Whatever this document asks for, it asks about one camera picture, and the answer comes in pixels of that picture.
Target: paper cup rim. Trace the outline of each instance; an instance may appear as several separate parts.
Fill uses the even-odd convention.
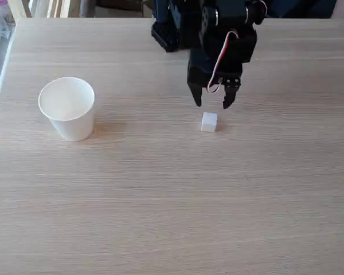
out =
[[[41,106],[41,96],[42,96],[42,93],[44,92],[44,90],[45,90],[46,88],[48,88],[50,85],[52,85],[53,83],[55,83],[55,82],[57,82],[57,81],[59,81],[59,80],[63,80],[63,79],[75,79],[75,80],[80,80],[81,82],[83,82],[84,84],[86,84],[87,86],[89,86],[90,89],[91,89],[92,92],[93,92],[93,102],[92,102],[91,106],[89,107],[89,109],[88,109],[86,112],[84,112],[82,115],[76,116],[76,117],[71,118],[71,119],[55,119],[55,118],[53,118],[53,117],[47,115],[47,114],[44,112],[44,110],[42,109],[42,106]],[[72,121],[72,120],[79,119],[79,118],[85,116],[87,113],[89,113],[89,111],[90,111],[90,110],[93,108],[93,106],[94,106],[95,98],[96,98],[96,95],[95,95],[95,93],[94,93],[94,90],[93,90],[92,85],[89,84],[88,82],[86,82],[84,79],[81,79],[81,78],[78,78],[78,77],[73,77],[73,76],[64,76],[64,77],[59,77],[59,78],[57,78],[57,79],[54,79],[54,80],[48,82],[48,83],[42,88],[42,90],[41,90],[41,92],[40,92],[40,95],[38,96],[38,107],[40,108],[41,112],[42,112],[48,119],[55,120],[55,121],[66,122],[66,121]]]

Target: light wood tabletop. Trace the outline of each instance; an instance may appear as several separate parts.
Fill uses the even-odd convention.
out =
[[[195,106],[149,19],[24,19],[0,95],[0,274],[344,275],[344,21],[265,20],[236,102]],[[95,133],[37,105],[76,76]],[[218,131],[199,130],[203,111]]]

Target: white paper cup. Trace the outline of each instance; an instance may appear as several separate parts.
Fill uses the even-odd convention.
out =
[[[38,97],[41,112],[70,142],[86,139],[93,132],[94,102],[93,88],[76,77],[62,77],[50,82]]]

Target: small white block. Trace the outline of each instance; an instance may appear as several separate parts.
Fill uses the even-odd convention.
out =
[[[201,130],[214,133],[217,126],[218,114],[204,113],[202,115]]]

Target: robotic arm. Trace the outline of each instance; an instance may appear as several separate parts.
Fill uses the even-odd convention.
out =
[[[256,46],[253,23],[261,24],[267,13],[264,0],[154,0],[154,7],[156,41],[167,52],[190,49],[187,84],[196,105],[203,88],[219,84],[223,108],[229,108]]]

